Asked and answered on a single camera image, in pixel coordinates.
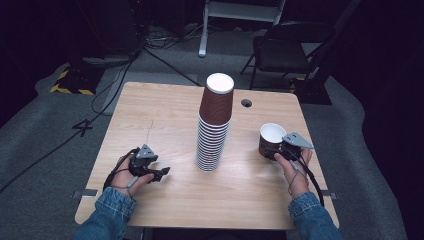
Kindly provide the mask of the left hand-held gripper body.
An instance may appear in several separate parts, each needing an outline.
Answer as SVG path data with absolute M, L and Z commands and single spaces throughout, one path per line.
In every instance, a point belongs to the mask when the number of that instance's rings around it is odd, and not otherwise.
M 149 168 L 149 165 L 155 162 L 158 156 L 147 144 L 144 144 L 141 148 L 133 149 L 131 153 L 133 156 L 129 162 L 129 171 L 133 176 L 141 177 L 147 174 L 157 176 L 159 174 L 158 170 Z

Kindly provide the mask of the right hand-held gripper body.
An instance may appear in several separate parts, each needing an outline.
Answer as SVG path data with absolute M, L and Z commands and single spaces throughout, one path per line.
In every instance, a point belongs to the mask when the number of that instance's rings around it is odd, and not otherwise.
M 288 133 L 282 138 L 282 155 L 287 160 L 298 160 L 301 157 L 303 148 L 313 149 L 314 145 L 297 132 Z

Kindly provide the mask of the single brown paper cup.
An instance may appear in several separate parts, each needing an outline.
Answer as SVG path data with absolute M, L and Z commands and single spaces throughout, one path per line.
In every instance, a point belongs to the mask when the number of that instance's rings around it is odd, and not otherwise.
M 276 123 L 266 123 L 260 128 L 260 140 L 258 151 L 261 156 L 269 160 L 275 160 L 274 153 L 279 150 L 286 130 Z

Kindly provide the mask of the stack of brown paper cups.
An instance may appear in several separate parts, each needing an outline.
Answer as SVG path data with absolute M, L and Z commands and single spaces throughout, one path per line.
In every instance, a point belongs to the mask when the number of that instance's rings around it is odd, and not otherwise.
M 224 73 L 211 74 L 198 115 L 196 165 L 214 171 L 221 158 L 232 119 L 234 81 Z

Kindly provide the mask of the person's left hand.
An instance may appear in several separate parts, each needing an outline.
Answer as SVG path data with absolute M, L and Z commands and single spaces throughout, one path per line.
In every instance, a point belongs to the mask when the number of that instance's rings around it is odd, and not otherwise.
M 134 176 L 128 170 L 130 159 L 131 156 L 126 159 L 122 159 L 122 164 L 119 166 L 116 174 L 114 175 L 111 186 L 126 196 L 134 197 L 143 185 L 153 179 L 154 175 L 148 174 L 134 180 Z

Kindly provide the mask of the person's right hand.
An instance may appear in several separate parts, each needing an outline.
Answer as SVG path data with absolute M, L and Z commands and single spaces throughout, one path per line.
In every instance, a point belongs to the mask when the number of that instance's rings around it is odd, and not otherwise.
M 288 192 L 292 198 L 309 192 L 309 181 L 306 171 L 299 162 L 289 161 L 278 153 L 275 154 L 275 159 L 283 168 L 284 176 L 288 182 Z

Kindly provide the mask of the black folding chair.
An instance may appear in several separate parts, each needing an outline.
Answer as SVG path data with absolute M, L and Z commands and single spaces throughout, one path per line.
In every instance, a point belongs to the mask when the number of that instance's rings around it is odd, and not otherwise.
M 253 69 L 250 88 L 254 87 L 256 72 L 282 73 L 284 76 L 304 74 L 305 79 L 318 65 L 318 54 L 336 31 L 325 23 L 285 21 L 272 26 L 253 39 L 253 53 L 241 74 Z

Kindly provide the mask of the black yellow striped stand base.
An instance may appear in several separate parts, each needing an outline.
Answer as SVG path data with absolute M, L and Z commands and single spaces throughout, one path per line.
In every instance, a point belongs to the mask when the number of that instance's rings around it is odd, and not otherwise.
M 58 76 L 51 92 L 95 95 L 104 72 L 101 68 L 77 69 L 67 66 Z

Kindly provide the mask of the dark equipment cabinet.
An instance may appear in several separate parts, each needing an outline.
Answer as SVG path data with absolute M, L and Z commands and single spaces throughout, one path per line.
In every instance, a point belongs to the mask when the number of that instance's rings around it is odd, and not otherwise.
M 75 0 L 107 56 L 133 60 L 143 50 L 141 0 Z

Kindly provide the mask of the white metal stand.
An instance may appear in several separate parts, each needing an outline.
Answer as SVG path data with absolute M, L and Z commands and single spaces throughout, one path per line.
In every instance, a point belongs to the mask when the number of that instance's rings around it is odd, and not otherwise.
M 225 3 L 206 0 L 203 10 L 203 28 L 198 50 L 199 57 L 207 53 L 208 22 L 212 18 L 228 18 L 268 22 L 276 25 L 280 22 L 286 0 L 279 0 L 276 7 L 248 4 Z

